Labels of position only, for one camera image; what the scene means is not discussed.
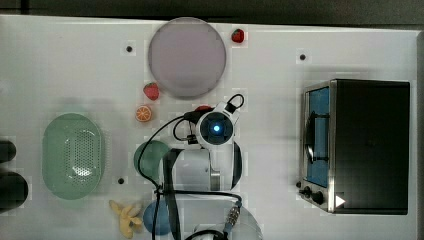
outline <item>red fruit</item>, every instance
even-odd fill
[[[236,29],[231,35],[233,42],[242,43],[244,41],[244,31],[241,29]]]
[[[144,94],[150,99],[150,100],[156,100],[159,97],[159,88],[156,83],[149,83],[143,88]]]
[[[212,109],[212,107],[208,105],[202,105],[202,106],[198,106],[194,111],[202,111],[202,110],[208,110],[208,109]]]

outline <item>oven window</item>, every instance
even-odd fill
[[[330,90],[322,88],[309,92],[309,116],[314,121],[312,152],[307,164],[306,180],[322,187],[328,185],[328,123],[330,113]]]

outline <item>green basket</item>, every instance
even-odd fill
[[[43,179],[60,198],[75,200],[93,191],[104,171],[104,139],[88,118],[69,113],[44,132]]]

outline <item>white table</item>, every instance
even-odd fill
[[[137,146],[172,117],[235,93],[246,96],[236,133],[244,172],[235,191],[261,224],[265,239],[417,238],[417,32],[212,24],[227,47],[218,87],[193,101],[161,92],[152,102],[142,93],[153,80],[146,49],[163,23],[0,16],[0,136],[17,146],[16,159],[1,167],[20,173],[30,185],[24,205],[0,215],[0,239],[124,239],[108,201],[142,199],[147,204],[153,198],[152,186],[133,168]],[[247,32],[242,45],[230,40],[237,27]],[[126,53],[127,44],[135,51]],[[335,77],[411,82],[408,215],[329,215],[297,196],[300,93]],[[147,124],[134,117],[141,104],[151,105],[155,114]],[[66,112],[90,117],[107,142],[99,186],[77,201],[55,197],[41,175],[43,132]],[[160,139],[183,147],[171,129]],[[125,184],[117,183],[120,177]],[[134,239],[150,239],[150,234]]]

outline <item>pink plate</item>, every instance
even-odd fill
[[[218,32],[197,18],[176,18],[162,26],[149,47],[155,80],[176,97],[197,97],[212,90],[226,63]]]

